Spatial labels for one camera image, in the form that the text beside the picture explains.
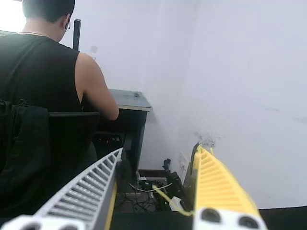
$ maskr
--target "man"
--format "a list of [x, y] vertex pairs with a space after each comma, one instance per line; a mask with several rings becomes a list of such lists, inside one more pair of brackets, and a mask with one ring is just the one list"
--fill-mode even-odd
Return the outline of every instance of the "man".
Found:
[[23, 0], [26, 25], [0, 37], [0, 100], [30, 101], [50, 112], [80, 112], [83, 97], [106, 118], [118, 117], [96, 62], [59, 44], [70, 27], [75, 0]]

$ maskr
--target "desk leg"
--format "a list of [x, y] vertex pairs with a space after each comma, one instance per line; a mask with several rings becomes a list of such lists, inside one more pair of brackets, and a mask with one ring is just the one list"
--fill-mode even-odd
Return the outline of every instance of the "desk leg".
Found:
[[144, 137], [144, 130], [147, 118], [146, 111], [138, 111], [140, 114], [138, 116], [138, 122], [136, 125], [135, 132], [132, 138], [131, 144], [131, 153], [129, 155], [129, 160], [131, 162], [132, 173], [135, 176], [135, 172], [139, 167], [141, 151], [142, 151], [142, 144], [143, 144], [143, 137]]

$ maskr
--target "short black hair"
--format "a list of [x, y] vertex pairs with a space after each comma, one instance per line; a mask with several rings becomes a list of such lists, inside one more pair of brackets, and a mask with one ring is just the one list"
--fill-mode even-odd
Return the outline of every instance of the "short black hair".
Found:
[[60, 17], [72, 14], [75, 0], [23, 0], [26, 18], [42, 17], [55, 23]]

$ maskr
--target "white wall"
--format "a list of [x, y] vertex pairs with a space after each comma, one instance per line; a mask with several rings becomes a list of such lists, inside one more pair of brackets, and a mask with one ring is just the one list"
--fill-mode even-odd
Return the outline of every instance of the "white wall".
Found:
[[76, 0], [72, 27], [62, 43], [72, 47], [73, 21], [81, 19], [80, 51], [96, 57], [108, 87], [141, 91], [144, 50], [158, 6], [159, 1]]
[[[153, 106], [145, 129], [140, 168], [163, 169], [173, 159], [180, 102], [197, 20], [198, 0], [162, 0], [143, 72], [143, 92]], [[177, 161], [172, 162], [176, 169]]]
[[260, 208], [307, 204], [307, 2], [204, 0], [179, 122]]

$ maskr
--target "yellow cable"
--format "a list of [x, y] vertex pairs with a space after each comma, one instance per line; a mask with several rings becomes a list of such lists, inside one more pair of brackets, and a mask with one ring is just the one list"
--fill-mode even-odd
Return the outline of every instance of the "yellow cable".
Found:
[[167, 202], [169, 202], [173, 207], [177, 209], [177, 212], [179, 212], [181, 215], [190, 217], [194, 214], [193, 211], [187, 212], [184, 210], [180, 210], [180, 208], [164, 193], [162, 192], [157, 186], [153, 185], [153, 189], [160, 195], [162, 196]]

